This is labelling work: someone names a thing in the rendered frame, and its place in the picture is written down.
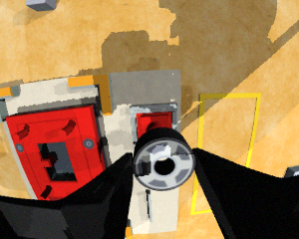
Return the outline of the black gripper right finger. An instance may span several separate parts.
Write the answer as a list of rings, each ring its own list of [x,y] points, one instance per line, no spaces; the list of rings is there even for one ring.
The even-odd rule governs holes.
[[[282,239],[299,212],[299,174],[274,176],[201,148],[196,178],[224,239]]]

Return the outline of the yellow rectangular outline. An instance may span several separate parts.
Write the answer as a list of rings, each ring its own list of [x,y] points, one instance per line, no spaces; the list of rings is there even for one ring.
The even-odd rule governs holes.
[[[256,134],[257,121],[258,121],[258,109],[260,109],[260,99],[261,93],[216,93],[216,95],[203,95],[200,93],[198,97],[198,127],[197,127],[197,147],[202,148],[202,127],[204,126],[204,104],[205,99],[241,99],[241,97],[246,97],[247,99],[257,99],[256,101],[256,115],[254,115],[252,135],[250,136],[248,156],[246,156],[245,167],[249,166],[250,154],[252,154],[254,135]],[[198,180],[196,175],[193,179],[193,199],[190,202],[190,215],[201,214],[201,212],[210,212],[212,210],[204,211],[194,211],[194,206],[196,206],[196,192],[198,188]]]

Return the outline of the black and grey wheel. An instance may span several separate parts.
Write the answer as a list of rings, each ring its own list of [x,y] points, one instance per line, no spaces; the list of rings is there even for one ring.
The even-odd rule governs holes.
[[[165,157],[165,160],[158,160]],[[151,128],[135,146],[134,176],[149,190],[181,187],[193,175],[195,167],[192,147],[172,128]]]

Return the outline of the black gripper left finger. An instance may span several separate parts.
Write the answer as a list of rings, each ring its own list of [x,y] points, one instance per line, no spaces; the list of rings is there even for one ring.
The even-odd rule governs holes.
[[[7,239],[125,239],[133,192],[133,152],[63,199],[0,195],[0,236]]]

